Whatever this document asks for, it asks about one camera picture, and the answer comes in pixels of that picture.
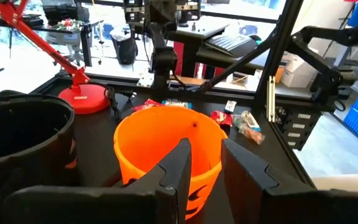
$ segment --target red lamp base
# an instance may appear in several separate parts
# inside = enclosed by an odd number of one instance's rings
[[[76,114],[91,114],[109,106],[103,86],[84,84],[77,88],[79,91],[67,88],[59,94],[59,98],[66,100],[74,108]]]

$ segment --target orange bucket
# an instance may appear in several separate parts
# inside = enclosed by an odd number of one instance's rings
[[[221,141],[227,136],[211,118],[177,106],[140,110],[126,117],[114,133],[114,151],[122,181],[139,179],[182,138],[191,143],[191,179],[186,219],[197,214],[221,171]]]

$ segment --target keyboard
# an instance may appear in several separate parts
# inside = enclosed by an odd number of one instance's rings
[[[256,36],[251,38],[245,35],[217,35],[208,39],[205,42],[205,45],[237,58],[254,50],[257,46],[257,39],[260,40]]]

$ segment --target red lamp arm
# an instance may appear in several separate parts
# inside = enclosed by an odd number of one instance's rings
[[[22,32],[33,43],[40,47],[44,52],[48,53],[56,60],[65,70],[73,77],[73,86],[78,87],[79,84],[88,83],[90,79],[85,75],[85,68],[77,68],[72,65],[65,57],[60,55],[53,47],[38,36],[22,19],[22,13],[29,0],[22,0],[18,8],[9,0],[0,1],[0,16],[9,25],[15,27]]]

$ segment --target red desk lamp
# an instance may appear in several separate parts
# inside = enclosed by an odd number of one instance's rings
[[[69,102],[76,114],[91,114],[105,109],[109,105],[109,100],[104,94],[105,88],[100,85],[89,84],[90,79],[85,75],[84,67],[77,68],[72,65],[24,23],[22,14],[28,1],[22,0],[16,7],[10,0],[0,0],[0,16],[48,53],[71,75],[73,84],[63,90],[59,97]]]

